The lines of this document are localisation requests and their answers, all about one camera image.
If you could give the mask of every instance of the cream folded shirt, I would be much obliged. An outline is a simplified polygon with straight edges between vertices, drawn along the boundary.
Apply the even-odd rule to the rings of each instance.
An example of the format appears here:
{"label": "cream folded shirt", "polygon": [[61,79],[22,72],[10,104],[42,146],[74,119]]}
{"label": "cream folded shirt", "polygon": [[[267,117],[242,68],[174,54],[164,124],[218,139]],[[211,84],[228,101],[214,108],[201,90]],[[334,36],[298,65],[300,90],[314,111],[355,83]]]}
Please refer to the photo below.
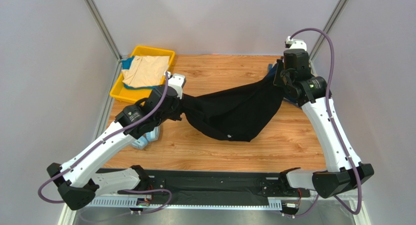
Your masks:
{"label": "cream folded shirt", "polygon": [[130,69],[122,70],[127,86],[151,87],[158,86],[169,68],[169,56],[134,56]]}

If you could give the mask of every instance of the black cloth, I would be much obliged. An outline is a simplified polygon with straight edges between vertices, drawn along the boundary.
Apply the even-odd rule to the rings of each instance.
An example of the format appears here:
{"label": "black cloth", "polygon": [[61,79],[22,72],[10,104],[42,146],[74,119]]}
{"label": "black cloth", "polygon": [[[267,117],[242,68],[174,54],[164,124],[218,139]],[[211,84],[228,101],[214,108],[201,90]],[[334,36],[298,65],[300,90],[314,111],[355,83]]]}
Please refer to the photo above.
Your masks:
{"label": "black cloth", "polygon": [[184,94],[182,112],[197,130],[217,140],[250,142],[279,109],[284,91],[269,73],[244,86],[193,97]]}

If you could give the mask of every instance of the yellow plastic bin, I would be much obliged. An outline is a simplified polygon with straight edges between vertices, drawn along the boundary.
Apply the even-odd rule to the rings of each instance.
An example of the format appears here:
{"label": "yellow plastic bin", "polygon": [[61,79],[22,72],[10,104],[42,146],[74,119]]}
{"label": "yellow plastic bin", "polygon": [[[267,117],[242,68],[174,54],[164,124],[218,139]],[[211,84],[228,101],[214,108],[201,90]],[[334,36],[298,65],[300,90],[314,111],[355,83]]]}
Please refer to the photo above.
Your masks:
{"label": "yellow plastic bin", "polygon": [[[160,48],[152,48],[147,46],[136,46],[130,56],[170,56],[169,60],[169,69],[171,71],[170,66],[173,63],[173,59],[175,58],[175,52],[166,49]],[[123,83],[123,74],[120,73],[116,83],[114,84],[113,88],[110,91],[110,96],[114,97],[116,100],[128,103],[135,103],[136,101],[149,97],[152,89],[140,89],[140,90],[133,90],[127,89],[124,87]],[[160,84],[164,84],[165,80],[162,79]]]}

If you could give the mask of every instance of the white wall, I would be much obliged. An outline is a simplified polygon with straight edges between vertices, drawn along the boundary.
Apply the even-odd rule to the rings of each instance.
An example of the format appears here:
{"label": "white wall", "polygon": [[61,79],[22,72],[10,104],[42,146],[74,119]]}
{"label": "white wall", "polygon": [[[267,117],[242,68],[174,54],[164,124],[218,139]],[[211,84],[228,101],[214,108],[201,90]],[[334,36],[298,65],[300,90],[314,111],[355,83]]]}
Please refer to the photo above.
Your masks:
{"label": "white wall", "polygon": [[[288,35],[323,28],[338,0],[94,0],[124,55],[138,44],[180,54],[281,54]],[[318,35],[305,36],[312,49]]]}
{"label": "white wall", "polygon": [[[415,0],[350,0],[330,36],[338,116],[375,175],[364,184],[374,225],[415,224]],[[314,61],[327,76],[327,43]]]}
{"label": "white wall", "polygon": [[37,189],[92,141],[116,61],[84,0],[0,0],[0,22],[0,224],[56,224]]}

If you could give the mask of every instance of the wooden table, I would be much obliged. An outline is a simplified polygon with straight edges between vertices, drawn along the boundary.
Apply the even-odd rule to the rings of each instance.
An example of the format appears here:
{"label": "wooden table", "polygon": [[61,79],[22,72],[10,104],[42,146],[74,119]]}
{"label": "wooden table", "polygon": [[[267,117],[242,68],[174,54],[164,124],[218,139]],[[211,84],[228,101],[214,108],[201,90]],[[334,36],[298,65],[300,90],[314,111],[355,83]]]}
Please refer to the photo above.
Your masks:
{"label": "wooden table", "polygon": [[[278,56],[178,55],[173,70],[187,78],[184,93],[199,96],[261,80]],[[109,123],[126,105],[115,101]],[[183,120],[161,125],[158,141],[144,150],[128,146],[104,167],[145,169],[279,172],[293,167],[325,168],[315,131],[301,109],[282,103],[250,143],[211,139]]]}

